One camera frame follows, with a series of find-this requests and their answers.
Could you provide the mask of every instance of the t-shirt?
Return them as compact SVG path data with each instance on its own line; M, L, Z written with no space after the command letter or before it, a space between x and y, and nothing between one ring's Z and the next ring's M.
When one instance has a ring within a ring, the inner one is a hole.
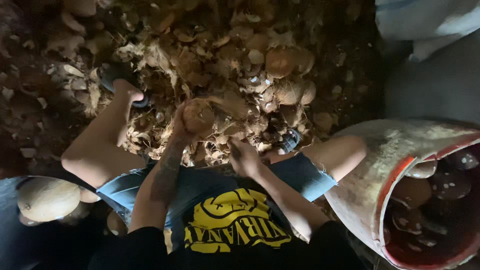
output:
M265 194L236 189L198 203L169 255L163 232L144 227L97 252L89 269L364 269L336 222L308 244L272 213Z

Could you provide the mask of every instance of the person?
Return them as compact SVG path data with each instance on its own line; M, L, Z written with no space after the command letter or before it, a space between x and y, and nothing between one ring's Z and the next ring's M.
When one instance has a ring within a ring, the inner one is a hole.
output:
M181 158L195 134L185 129L182 104L160 160L145 162L120 146L131 105L146 104L146 97L114 68L99 75L115 93L113 100L61 162L132 216L128 234L99 250L90 269L362 269L345 229L311 203L365 157L361 138L339 137L302 152L274 154L270 165L253 146L232 139L234 172L187 168ZM164 228L172 229L169 255Z

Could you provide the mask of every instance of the denim shorts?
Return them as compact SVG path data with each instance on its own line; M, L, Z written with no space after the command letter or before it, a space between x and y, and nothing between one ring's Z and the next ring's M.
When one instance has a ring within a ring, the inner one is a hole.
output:
M97 192L131 211L140 185L156 163L157 160L150 160L145 168L116 177L97 189ZM270 164L268 168L309 201L315 200L336 185L336 181L330 175L319 171L303 153ZM208 198L238 188L264 192L260 186L255 185L256 183L248 178L238 177L231 166L204 169L181 166L177 178L176 198L168 209L165 227L170 229L172 223L181 219L186 211Z

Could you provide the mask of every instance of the bucket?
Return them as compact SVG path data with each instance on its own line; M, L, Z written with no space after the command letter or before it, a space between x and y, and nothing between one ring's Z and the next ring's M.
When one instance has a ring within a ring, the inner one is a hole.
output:
M461 217L435 248L422 252L406 248L395 232L386 245L383 228L389 221L384 224L390 195L405 173L419 162L441 160L466 147L480 159L480 131L432 121L373 120L335 134L343 135L363 137L367 156L325 197L355 236L400 269L450 269L476 255L480 247L480 166L468 172L474 181L469 195L462 198Z

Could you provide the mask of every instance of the sandal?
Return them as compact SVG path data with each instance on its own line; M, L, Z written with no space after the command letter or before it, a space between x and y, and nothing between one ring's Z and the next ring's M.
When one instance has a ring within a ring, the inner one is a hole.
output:
M301 140L300 133L294 129L288 129L283 136L283 140L277 143L277 147L285 151L285 154L290 153L297 147Z
M124 79L138 88L138 81L130 72L127 65L121 63L108 63L99 67L96 74L100 78L100 83L110 92L115 93L113 88L113 81L116 79ZM148 96L144 93L144 98L139 101L134 101L132 106L143 108L148 105Z

